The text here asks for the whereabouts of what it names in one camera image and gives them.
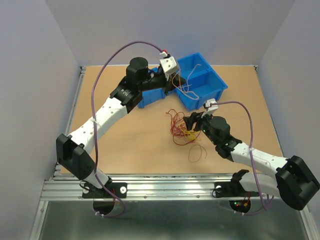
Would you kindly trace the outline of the small blue plastic bin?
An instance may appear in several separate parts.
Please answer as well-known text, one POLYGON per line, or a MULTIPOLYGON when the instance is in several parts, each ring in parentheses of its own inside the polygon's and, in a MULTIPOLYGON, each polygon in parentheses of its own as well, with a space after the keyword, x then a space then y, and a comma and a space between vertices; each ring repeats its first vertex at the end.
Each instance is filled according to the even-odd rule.
POLYGON ((158 100, 165 99, 168 91, 166 84, 168 83, 161 66, 148 70, 150 78, 143 83, 145 90, 142 92, 142 100, 138 103, 138 108, 143 109, 147 105, 155 103, 158 100))

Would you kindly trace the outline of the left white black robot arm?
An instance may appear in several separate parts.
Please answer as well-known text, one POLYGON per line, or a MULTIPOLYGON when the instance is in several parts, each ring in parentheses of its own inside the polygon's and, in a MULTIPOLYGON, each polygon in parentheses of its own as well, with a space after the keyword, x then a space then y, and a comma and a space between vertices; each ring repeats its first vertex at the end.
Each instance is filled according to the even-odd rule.
POLYGON ((148 66, 143 57, 131 59, 125 76, 102 107, 93 110, 92 117, 77 130, 56 139, 57 162, 77 179, 91 184, 100 197, 111 193, 112 179, 98 168, 98 160, 90 157, 90 152, 98 149, 98 140, 142 101, 143 92, 163 89, 167 93, 176 88, 173 80, 179 65, 173 56, 160 59, 156 72, 150 72, 148 66))

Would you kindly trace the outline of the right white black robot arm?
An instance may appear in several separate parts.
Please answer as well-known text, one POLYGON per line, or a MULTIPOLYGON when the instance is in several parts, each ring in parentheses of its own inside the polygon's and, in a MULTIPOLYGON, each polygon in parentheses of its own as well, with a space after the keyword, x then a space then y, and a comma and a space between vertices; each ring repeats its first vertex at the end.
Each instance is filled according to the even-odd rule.
POLYGON ((281 198, 294 210, 301 211, 320 190, 320 183, 304 160, 285 158, 250 148, 230 134, 230 125, 221 116, 193 112, 183 117, 188 130, 202 131, 214 144, 218 155, 233 163, 252 167, 257 173, 242 169, 230 181, 217 182, 215 198, 243 197, 258 193, 281 198))

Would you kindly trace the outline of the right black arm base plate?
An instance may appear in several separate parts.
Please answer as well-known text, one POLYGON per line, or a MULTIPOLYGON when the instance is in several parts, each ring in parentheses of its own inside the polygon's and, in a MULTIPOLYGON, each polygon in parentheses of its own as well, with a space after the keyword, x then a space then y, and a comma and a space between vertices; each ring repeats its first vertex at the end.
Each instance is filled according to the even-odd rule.
POLYGON ((231 181, 218 181, 214 183, 214 188, 211 192, 214 198, 245 198, 258 197, 257 191, 246 191, 240 183, 231 181))

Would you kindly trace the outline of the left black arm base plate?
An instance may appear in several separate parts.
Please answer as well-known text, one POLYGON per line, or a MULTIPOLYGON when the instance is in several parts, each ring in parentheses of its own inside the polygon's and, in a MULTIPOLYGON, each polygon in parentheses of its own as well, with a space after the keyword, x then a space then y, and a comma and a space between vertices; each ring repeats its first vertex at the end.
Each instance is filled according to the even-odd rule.
MULTIPOLYGON (((103 188, 96 188, 86 181, 82 181, 79 186, 82 188, 83 199, 111 199, 113 198, 103 188)), ((127 197, 128 184, 126 182, 110 182, 105 186, 110 192, 118 198, 124 199, 127 197)))

